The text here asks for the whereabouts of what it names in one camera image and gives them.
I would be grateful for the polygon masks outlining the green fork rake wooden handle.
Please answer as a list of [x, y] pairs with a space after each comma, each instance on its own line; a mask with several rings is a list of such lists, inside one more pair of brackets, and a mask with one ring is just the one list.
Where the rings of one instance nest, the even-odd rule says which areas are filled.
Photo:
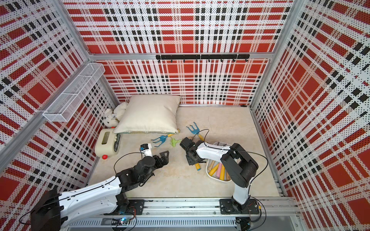
[[171, 141], [170, 141], [170, 144], [172, 147], [175, 147], [178, 143], [180, 143], [182, 141], [182, 139], [175, 139], [174, 137], [171, 137]]

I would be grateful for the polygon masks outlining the light green rake wooden handle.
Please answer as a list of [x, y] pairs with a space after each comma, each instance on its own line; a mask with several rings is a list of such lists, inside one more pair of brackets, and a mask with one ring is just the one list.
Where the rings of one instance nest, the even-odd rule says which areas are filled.
[[207, 167], [207, 170], [208, 170], [208, 171], [211, 171], [211, 170], [212, 170], [212, 168], [213, 168], [213, 166], [214, 166], [214, 163], [215, 163], [215, 161], [214, 161], [214, 160], [210, 161], [210, 163], [208, 164], [208, 167]]

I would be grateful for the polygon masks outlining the purple rake pink handle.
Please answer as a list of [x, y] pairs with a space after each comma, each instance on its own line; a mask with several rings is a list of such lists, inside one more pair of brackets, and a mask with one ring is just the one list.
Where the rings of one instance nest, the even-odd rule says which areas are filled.
[[218, 179], [220, 179], [221, 170], [222, 170], [222, 163], [219, 163], [217, 166], [217, 171], [216, 171], [216, 178]]

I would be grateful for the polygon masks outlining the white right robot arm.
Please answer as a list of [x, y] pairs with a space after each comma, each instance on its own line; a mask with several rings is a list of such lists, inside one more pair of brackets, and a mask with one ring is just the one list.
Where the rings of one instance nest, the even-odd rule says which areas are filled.
[[186, 152], [190, 166], [203, 163], [205, 159], [222, 163], [235, 184], [232, 203], [235, 210], [242, 211], [250, 200], [251, 183], [257, 176], [257, 162], [237, 143], [229, 146], [208, 144], [205, 141], [193, 142], [184, 138], [180, 146]]

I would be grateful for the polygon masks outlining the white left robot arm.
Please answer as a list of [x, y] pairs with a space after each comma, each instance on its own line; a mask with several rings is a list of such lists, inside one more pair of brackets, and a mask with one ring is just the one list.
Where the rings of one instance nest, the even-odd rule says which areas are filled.
[[168, 162], [169, 151], [165, 151], [145, 156], [134, 167], [100, 183], [63, 193], [47, 191], [30, 212], [31, 230], [58, 231], [84, 218], [124, 211], [129, 205], [126, 192], [143, 186]]

